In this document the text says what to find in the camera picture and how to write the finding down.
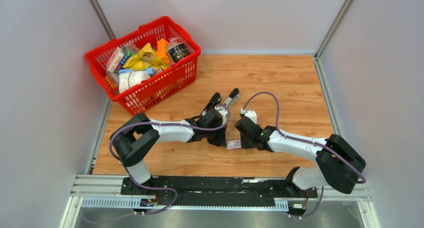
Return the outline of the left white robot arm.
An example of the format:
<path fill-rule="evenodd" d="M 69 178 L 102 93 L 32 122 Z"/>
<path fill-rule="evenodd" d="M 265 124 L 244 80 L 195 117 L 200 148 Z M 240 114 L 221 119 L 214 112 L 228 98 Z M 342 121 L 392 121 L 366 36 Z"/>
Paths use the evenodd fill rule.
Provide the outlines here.
<path fill-rule="evenodd" d="M 111 135 L 109 149 L 132 177 L 134 189 L 140 195 L 147 195 L 152 191 L 153 182 L 144 158 L 155 144 L 207 139 L 220 146 L 229 119 L 230 113 L 222 105 L 199 117 L 177 122 L 157 121 L 139 113 Z"/>

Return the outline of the white red staple box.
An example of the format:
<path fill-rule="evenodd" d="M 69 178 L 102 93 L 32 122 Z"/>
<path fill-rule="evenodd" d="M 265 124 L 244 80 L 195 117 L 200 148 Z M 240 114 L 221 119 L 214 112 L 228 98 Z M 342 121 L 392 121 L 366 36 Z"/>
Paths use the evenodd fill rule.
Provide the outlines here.
<path fill-rule="evenodd" d="M 242 144 L 240 140 L 231 140 L 226 142 L 226 150 L 241 149 Z"/>

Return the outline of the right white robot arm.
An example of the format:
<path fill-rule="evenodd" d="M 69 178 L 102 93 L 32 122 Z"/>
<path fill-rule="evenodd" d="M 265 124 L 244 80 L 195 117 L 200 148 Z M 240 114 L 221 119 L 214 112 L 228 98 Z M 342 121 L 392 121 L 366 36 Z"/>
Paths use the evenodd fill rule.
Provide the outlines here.
<path fill-rule="evenodd" d="M 235 128 L 240 132 L 244 149 L 288 153 L 315 163 L 314 167 L 294 167 L 289 172 L 285 190 L 291 197 L 327 185 L 350 194 L 356 184 L 366 181 L 362 174 L 365 160 L 339 135 L 332 134 L 329 138 L 295 135 L 274 126 L 261 128 L 248 117 L 241 118 Z"/>

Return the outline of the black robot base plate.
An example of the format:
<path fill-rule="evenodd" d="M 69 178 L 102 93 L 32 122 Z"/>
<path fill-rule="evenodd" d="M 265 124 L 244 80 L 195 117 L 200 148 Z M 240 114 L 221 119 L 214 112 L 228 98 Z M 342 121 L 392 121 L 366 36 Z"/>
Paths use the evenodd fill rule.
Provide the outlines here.
<path fill-rule="evenodd" d="M 124 178 L 122 195 L 152 195 L 159 205 L 273 206 L 276 198 L 317 198 L 316 189 L 300 190 L 282 178 L 153 176 L 144 188 Z"/>

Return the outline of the black and grey stapler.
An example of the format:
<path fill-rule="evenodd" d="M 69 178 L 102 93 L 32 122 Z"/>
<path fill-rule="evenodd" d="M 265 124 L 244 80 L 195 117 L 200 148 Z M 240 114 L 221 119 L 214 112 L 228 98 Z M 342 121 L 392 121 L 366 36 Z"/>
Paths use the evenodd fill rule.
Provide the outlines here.
<path fill-rule="evenodd" d="M 226 106 L 228 109 L 231 108 L 231 106 L 239 99 L 240 97 L 240 91 L 238 88 L 234 88 L 229 96 L 226 98 L 226 100 L 223 102 L 223 105 Z"/>

